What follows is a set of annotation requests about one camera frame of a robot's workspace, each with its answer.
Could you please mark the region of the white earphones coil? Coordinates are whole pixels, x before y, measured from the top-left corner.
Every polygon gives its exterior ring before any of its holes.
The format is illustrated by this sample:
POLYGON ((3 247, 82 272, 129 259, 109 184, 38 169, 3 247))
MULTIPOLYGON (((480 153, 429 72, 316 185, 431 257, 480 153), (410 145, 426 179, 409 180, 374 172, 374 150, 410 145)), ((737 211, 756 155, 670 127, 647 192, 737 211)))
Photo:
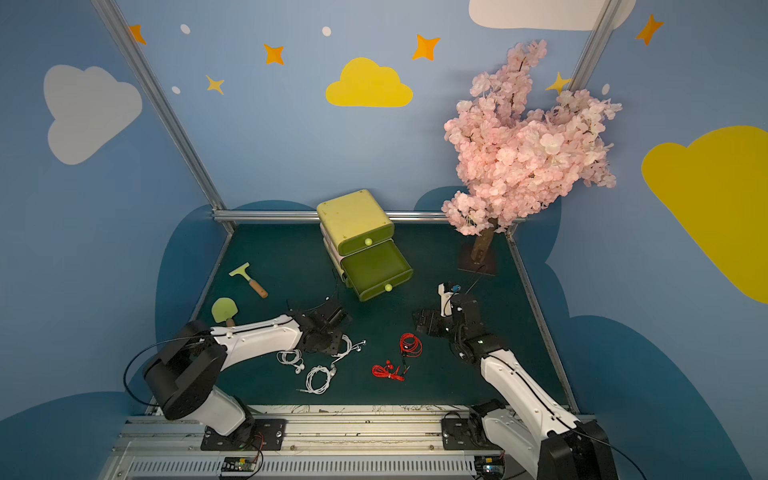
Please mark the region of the white earphones coil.
POLYGON ((298 349, 279 351, 276 353, 276 358, 281 365, 292 367, 296 374, 305 370, 303 355, 298 349))
POLYGON ((352 343, 351 339, 344 334, 342 336, 342 340, 345 342, 346 349, 344 351, 340 351, 333 355, 334 360, 331 363, 331 366, 334 367, 337 362, 339 362, 341 359, 345 358, 347 355, 349 355, 352 352, 360 352, 362 347, 366 345, 366 341, 362 340, 357 343, 352 343))
POLYGON ((311 395, 323 395, 329 389, 337 373, 335 366, 315 366, 306 375, 305 385, 300 392, 311 395))

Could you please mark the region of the red earphones coil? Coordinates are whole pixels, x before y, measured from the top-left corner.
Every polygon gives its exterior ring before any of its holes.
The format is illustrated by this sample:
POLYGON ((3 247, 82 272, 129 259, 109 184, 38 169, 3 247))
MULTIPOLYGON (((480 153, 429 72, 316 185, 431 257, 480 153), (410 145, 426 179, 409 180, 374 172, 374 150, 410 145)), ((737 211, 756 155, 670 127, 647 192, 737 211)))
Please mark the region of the red earphones coil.
POLYGON ((423 344, 416 335, 404 333, 399 341, 399 349, 403 358, 418 358, 423 353, 423 344))

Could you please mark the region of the green drawer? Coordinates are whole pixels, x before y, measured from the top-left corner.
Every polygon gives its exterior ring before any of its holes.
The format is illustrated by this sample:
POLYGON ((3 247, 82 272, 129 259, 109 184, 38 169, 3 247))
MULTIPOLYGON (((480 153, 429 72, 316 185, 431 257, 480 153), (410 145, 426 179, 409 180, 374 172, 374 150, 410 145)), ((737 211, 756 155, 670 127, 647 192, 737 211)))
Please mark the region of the green drawer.
POLYGON ((413 276, 413 269, 393 240, 371 246, 341 261, 345 283, 361 302, 391 292, 413 276))
POLYGON ((394 235, 394 224, 389 222, 371 229, 353 228, 345 231, 337 243, 337 252, 341 256, 353 255, 382 242, 394 235))

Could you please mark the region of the green three-drawer cabinet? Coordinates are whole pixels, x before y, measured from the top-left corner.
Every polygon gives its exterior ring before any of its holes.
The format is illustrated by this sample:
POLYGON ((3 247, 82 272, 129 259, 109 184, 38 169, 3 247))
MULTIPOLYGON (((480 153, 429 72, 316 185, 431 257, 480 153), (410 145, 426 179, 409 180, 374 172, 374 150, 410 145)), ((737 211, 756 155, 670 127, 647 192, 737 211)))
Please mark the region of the green three-drawer cabinet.
POLYGON ((412 278, 412 267, 393 241, 395 225, 368 190, 322 202, 317 214, 326 251, 361 302, 412 278))

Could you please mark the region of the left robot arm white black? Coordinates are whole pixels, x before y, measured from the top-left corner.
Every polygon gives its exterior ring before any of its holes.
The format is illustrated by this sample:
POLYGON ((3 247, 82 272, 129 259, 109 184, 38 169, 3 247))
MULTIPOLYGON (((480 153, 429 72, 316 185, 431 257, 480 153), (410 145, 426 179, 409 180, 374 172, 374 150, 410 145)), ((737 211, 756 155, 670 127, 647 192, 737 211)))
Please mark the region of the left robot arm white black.
POLYGON ((220 373, 279 351, 336 354, 346 318, 339 301, 329 298, 309 311, 237 327, 195 320, 163 345, 143 378, 167 420, 197 421, 240 447, 255 436, 254 420, 243 402, 216 386, 220 373))

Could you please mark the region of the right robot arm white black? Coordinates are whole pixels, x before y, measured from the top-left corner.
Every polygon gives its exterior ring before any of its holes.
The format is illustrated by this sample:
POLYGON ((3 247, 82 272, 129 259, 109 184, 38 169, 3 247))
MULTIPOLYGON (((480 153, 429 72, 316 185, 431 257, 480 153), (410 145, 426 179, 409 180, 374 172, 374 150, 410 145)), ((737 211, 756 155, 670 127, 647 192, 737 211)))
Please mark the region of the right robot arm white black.
POLYGON ((487 441, 535 479, 617 479, 613 449, 595 420, 583 422, 554 400, 499 336, 486 329, 472 295, 443 293, 440 307, 412 314, 421 334, 445 338, 462 361, 505 399, 474 408, 487 441))

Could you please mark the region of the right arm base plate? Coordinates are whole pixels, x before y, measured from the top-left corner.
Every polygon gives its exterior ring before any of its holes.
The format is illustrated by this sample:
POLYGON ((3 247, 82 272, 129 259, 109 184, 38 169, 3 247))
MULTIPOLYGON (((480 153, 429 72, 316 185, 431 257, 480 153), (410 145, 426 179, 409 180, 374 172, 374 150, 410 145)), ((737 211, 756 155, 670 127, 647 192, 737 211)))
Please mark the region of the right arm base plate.
POLYGON ((443 449, 454 450, 498 450, 485 435, 481 422, 476 417, 448 416, 441 420, 443 449))

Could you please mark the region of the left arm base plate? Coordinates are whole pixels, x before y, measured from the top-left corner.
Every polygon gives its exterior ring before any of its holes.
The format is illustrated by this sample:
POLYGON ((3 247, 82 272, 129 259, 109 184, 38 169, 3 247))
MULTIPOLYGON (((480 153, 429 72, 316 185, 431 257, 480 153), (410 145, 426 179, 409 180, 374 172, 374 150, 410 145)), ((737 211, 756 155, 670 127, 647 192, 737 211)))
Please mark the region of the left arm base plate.
POLYGON ((287 421, 279 418, 247 418, 231 434, 224 436, 206 427, 202 451, 279 451, 287 421))

